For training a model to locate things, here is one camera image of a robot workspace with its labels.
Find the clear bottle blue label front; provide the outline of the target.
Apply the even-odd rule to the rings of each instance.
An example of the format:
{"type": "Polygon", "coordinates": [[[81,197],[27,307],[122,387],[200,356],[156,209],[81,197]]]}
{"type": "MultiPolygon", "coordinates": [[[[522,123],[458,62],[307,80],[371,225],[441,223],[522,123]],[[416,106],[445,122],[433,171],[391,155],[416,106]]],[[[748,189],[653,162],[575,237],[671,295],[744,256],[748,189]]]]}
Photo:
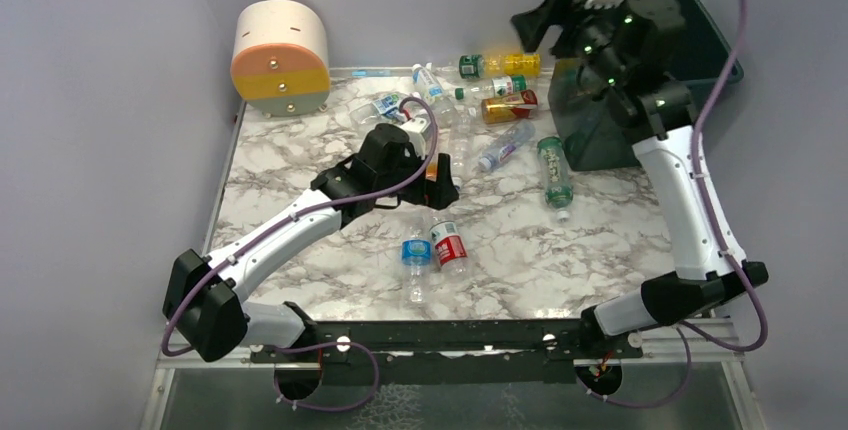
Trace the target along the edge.
{"type": "Polygon", "coordinates": [[[412,305],[423,305],[430,290],[432,247],[419,226],[407,229],[401,244],[400,263],[404,300],[412,305]]]}

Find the clear bottle red label front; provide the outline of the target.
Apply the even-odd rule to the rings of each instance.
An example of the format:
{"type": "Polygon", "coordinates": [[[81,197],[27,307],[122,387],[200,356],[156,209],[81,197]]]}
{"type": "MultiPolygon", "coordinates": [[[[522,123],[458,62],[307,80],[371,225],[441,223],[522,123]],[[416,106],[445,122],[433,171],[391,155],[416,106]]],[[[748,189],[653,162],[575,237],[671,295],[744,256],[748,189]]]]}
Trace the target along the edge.
{"type": "Polygon", "coordinates": [[[470,268],[469,255],[456,223],[442,216],[431,216],[429,235],[442,272],[464,274],[470,268]]]}

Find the green tea bottle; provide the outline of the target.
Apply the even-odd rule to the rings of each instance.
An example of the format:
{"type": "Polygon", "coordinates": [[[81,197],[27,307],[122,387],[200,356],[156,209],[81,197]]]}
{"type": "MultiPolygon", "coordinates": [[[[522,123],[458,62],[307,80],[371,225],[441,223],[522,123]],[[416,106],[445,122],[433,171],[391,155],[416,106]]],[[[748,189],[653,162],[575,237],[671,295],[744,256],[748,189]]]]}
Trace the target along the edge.
{"type": "Polygon", "coordinates": [[[574,193],[562,141],[553,136],[543,138],[537,143],[536,153],[542,171],[545,203],[558,221],[567,221],[574,193]]]}

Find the orange juice bottle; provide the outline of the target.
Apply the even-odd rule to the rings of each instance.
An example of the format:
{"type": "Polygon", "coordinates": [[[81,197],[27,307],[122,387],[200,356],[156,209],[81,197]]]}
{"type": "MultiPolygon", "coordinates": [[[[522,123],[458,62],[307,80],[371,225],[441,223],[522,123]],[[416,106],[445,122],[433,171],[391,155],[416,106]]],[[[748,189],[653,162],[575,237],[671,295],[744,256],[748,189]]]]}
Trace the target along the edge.
{"type": "Polygon", "coordinates": [[[425,178],[427,180],[432,182],[436,182],[438,180],[438,162],[439,157],[435,155],[425,171],[425,178]]]}

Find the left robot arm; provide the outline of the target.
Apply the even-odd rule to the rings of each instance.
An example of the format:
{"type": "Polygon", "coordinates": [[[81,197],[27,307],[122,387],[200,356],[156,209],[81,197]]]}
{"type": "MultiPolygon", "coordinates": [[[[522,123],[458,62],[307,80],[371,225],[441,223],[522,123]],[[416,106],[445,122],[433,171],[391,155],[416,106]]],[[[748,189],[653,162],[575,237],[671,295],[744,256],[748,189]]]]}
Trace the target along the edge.
{"type": "Polygon", "coordinates": [[[296,305],[250,302],[251,294],[313,243],[378,208],[378,199],[448,208],[458,198],[446,153],[423,155],[401,128],[379,124],[359,151],[319,173],[294,202],[248,235],[208,255],[173,263],[162,313],[203,361],[240,346],[292,348],[309,321],[296,305]]]}

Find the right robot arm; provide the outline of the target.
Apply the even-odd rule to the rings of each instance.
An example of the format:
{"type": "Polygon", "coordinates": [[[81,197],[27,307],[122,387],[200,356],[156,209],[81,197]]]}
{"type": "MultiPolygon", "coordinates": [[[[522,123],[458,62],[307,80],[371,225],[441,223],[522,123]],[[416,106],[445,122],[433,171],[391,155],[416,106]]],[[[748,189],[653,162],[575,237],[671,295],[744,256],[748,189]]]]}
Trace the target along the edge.
{"type": "Polygon", "coordinates": [[[677,0],[624,0],[610,10],[586,3],[544,0],[514,15],[511,24],[526,52],[540,46],[550,27],[561,28],[551,52],[578,59],[589,73],[590,94],[654,188],[674,261],[673,271],[581,313],[581,342],[594,346],[632,331],[687,324],[696,314],[751,295],[768,272],[748,259],[712,196],[697,126],[706,109],[669,72],[685,30],[677,0]]]}

